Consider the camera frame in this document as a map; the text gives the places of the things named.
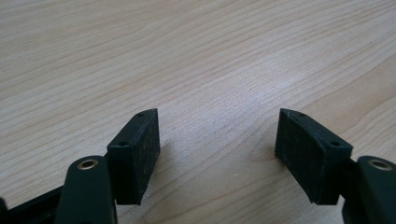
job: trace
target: small hole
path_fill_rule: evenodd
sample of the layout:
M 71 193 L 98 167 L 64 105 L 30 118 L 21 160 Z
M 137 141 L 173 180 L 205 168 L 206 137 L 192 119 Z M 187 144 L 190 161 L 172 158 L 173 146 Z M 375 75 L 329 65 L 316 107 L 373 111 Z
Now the small hole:
M 391 171 L 393 168 L 388 165 L 387 163 L 379 160 L 370 160 L 369 164 L 375 167 L 378 170 L 383 170 L 383 171 Z
M 89 170 L 91 168 L 93 168 L 95 165 L 98 164 L 97 160 L 86 160 L 86 161 L 82 161 L 79 165 L 78 165 L 78 169 L 80 170 Z
M 128 142 L 119 142 L 120 147 L 128 146 Z
M 335 147 L 341 146 L 341 144 L 340 144 L 340 143 L 337 143 L 337 142 L 330 142 L 330 144 L 332 144 L 332 145 L 335 146 Z

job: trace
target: black plastic bracket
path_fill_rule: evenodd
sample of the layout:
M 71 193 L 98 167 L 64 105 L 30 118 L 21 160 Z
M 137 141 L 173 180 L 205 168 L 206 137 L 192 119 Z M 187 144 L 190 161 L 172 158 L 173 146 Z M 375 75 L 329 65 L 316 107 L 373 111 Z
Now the black plastic bracket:
M 117 223 L 118 204 L 140 204 L 160 154 L 157 109 L 133 116 L 104 157 L 72 163 L 63 187 L 10 210 L 0 199 L 0 223 Z
M 396 223 L 396 166 L 377 157 L 350 159 L 352 145 L 306 114 L 280 109 L 275 154 L 311 203 L 346 199 L 345 223 Z

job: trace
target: black plastic part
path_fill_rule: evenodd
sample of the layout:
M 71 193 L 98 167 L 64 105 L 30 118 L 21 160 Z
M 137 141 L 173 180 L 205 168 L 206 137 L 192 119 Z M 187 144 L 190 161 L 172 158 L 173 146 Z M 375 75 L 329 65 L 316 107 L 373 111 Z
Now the black plastic part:
M 55 223 L 117 223 L 107 162 L 104 157 L 85 157 L 70 165 Z
M 359 182 L 358 173 L 358 164 L 353 160 L 349 160 L 339 174 L 340 194 L 346 199 L 343 207 L 343 219 L 346 224 L 370 223 L 357 187 Z
M 338 174 L 351 152 L 352 145 L 307 115 L 280 109 L 275 154 L 311 202 L 337 204 Z
M 107 146 L 117 204 L 140 204 L 160 154 L 157 109 L 135 115 Z
M 377 157 L 358 159 L 358 190 L 371 223 L 396 223 L 396 165 Z
M 33 200 L 16 206 L 9 211 L 6 204 L 1 205 L 1 223 L 12 224 L 50 224 L 55 219 L 56 209 L 61 198 L 62 187 L 53 189 Z

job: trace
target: wooden table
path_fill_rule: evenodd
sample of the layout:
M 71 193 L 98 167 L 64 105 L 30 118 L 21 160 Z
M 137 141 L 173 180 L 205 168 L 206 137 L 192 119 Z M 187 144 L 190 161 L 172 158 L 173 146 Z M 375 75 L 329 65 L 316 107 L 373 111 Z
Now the wooden table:
M 342 223 L 275 157 L 279 108 L 396 162 L 396 2 L 5 0 L 0 195 L 64 182 L 139 111 L 162 152 L 120 223 Z

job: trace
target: light wood surface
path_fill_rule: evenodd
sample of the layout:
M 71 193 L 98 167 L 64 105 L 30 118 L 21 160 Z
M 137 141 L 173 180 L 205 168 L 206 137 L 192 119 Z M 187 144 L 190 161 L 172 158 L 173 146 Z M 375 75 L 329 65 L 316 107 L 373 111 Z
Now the light wood surface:
M 396 162 L 393 0 L 4 0 L 0 69 L 9 207 L 153 107 L 162 152 L 120 223 L 342 223 L 275 157 L 280 107 Z

